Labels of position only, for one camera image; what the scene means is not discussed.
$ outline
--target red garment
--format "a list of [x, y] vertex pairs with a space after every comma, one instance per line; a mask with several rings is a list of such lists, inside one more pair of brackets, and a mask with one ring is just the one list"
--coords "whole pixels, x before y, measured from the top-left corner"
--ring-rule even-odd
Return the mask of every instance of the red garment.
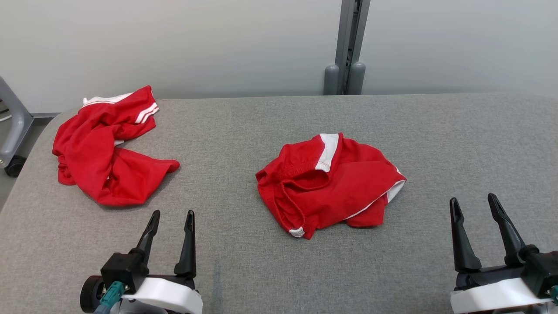
[[343, 220], [351, 227], [381, 225], [384, 207], [406, 181], [381, 151], [342, 133], [283, 146], [256, 179], [277, 222], [306, 239]]
[[176, 160], [153, 159], [115, 145], [155, 127], [159, 110], [151, 86], [112, 98], [84, 99], [78, 114], [64, 122], [54, 139], [58, 181], [74, 185], [99, 204], [143, 204]]

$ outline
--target black wheel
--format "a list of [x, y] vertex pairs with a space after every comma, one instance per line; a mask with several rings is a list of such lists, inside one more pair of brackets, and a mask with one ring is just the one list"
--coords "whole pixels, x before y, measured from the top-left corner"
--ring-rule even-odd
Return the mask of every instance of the black wheel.
[[25, 161], [27, 160], [27, 158], [19, 156], [19, 155], [15, 155], [12, 160], [10, 160], [9, 164], [7, 167], [4, 168], [4, 171], [6, 172], [6, 174], [12, 178], [17, 178], [17, 176], [19, 176], [21, 169], [23, 168], [23, 165], [25, 164]]
[[79, 305], [85, 313], [93, 313], [103, 296], [104, 282], [101, 276], [89, 276], [79, 294]]

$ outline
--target gray floor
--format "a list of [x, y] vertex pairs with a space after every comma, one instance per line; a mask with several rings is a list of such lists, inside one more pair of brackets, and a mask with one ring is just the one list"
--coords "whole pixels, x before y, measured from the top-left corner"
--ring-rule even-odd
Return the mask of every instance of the gray floor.
[[[39, 137], [39, 135], [41, 135], [41, 132], [44, 130], [45, 126], [50, 122], [50, 120], [52, 119], [40, 118], [33, 121], [33, 124], [31, 125], [31, 128], [29, 129], [29, 132], [27, 133], [27, 136], [23, 141], [23, 144], [20, 146], [20, 149], [17, 152], [18, 155], [24, 157], [29, 156], [29, 152], [33, 148], [35, 141], [37, 141], [37, 138]], [[0, 146], [4, 144], [4, 140], [8, 136], [8, 132], [11, 127], [11, 119], [0, 122]], [[12, 190], [14, 183], [16, 182], [16, 179], [17, 178], [8, 177], [3, 169], [0, 170], [0, 210], [4, 206], [4, 203], [6, 202], [6, 199], [8, 198], [8, 195]]]

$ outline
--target gray fabric tabletop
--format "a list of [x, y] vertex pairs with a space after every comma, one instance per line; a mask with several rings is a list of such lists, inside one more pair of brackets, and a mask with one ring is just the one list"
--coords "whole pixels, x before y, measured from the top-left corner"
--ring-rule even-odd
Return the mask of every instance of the gray fabric tabletop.
[[[484, 266], [504, 249], [487, 194], [527, 243], [558, 249], [558, 101], [522, 94], [161, 100], [157, 127], [125, 148], [181, 167], [143, 206], [108, 208], [57, 182], [56, 131], [40, 136], [0, 212], [2, 313], [80, 313], [88, 276], [127, 253], [161, 211], [149, 267], [172, 274], [196, 213], [204, 313], [451, 313], [449, 199]], [[286, 143], [343, 132], [408, 179], [384, 225], [340, 223], [311, 240], [284, 232], [255, 173]]]

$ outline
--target white wall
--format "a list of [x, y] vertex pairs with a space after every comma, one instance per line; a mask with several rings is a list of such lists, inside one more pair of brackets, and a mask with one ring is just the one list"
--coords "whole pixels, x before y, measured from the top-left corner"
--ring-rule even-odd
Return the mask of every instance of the white wall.
[[341, 0], [3, 0], [0, 76], [31, 113], [157, 98], [322, 94]]
[[359, 60], [363, 94], [558, 97], [558, 1], [372, 0]]

